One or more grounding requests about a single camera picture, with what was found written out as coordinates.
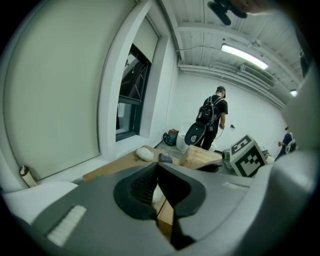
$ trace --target window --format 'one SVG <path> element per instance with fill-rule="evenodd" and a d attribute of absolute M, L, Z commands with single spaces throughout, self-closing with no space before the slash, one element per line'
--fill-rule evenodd
<path fill-rule="evenodd" d="M 116 142 L 140 132 L 150 67 L 151 64 L 146 57 L 132 45 L 124 66 L 119 93 Z"/>

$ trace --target floor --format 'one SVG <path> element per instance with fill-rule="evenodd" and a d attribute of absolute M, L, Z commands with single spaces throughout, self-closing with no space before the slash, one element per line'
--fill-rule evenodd
<path fill-rule="evenodd" d="M 181 159 L 185 152 L 181 152 L 177 149 L 176 146 L 168 146 L 163 141 L 156 147 L 157 150 L 161 151 L 164 154 L 168 154 L 171 157 Z"/>

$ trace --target fluorescent light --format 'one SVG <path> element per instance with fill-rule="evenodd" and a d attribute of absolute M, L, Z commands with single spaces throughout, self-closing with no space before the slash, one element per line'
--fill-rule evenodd
<path fill-rule="evenodd" d="M 296 97 L 298 94 L 297 90 L 291 90 L 290 93 L 293 97 Z"/>
<path fill-rule="evenodd" d="M 251 63 L 257 65 L 259 68 L 261 68 L 263 70 L 265 70 L 268 67 L 268 64 L 264 63 L 260 59 L 253 57 L 252 55 L 250 55 L 242 50 L 233 48 L 229 45 L 223 44 L 221 47 L 221 51 L 236 55 L 240 58 L 243 58 L 243 59 L 247 60 L 248 62 L 251 62 Z"/>

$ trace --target black backpack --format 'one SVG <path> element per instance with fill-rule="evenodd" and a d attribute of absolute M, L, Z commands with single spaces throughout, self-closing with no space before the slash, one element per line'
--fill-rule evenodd
<path fill-rule="evenodd" d="M 199 123 L 203 126 L 213 124 L 220 116 L 217 104 L 222 101 L 223 98 L 219 97 L 213 102 L 212 96 L 210 96 L 207 100 L 208 102 L 200 107 L 198 116 L 195 119 L 196 123 Z"/>

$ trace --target roller blind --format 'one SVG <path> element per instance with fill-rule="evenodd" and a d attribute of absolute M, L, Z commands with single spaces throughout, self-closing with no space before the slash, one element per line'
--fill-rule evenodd
<path fill-rule="evenodd" d="M 138 29 L 138 32 L 135 35 L 133 44 L 143 53 L 143 55 L 150 62 L 152 62 L 158 39 L 159 38 L 155 30 L 150 25 L 149 21 L 146 18 L 144 18 Z"/>
<path fill-rule="evenodd" d="M 99 154 L 99 83 L 133 0 L 52 0 L 21 35 L 6 75 L 12 151 L 38 179 Z"/>

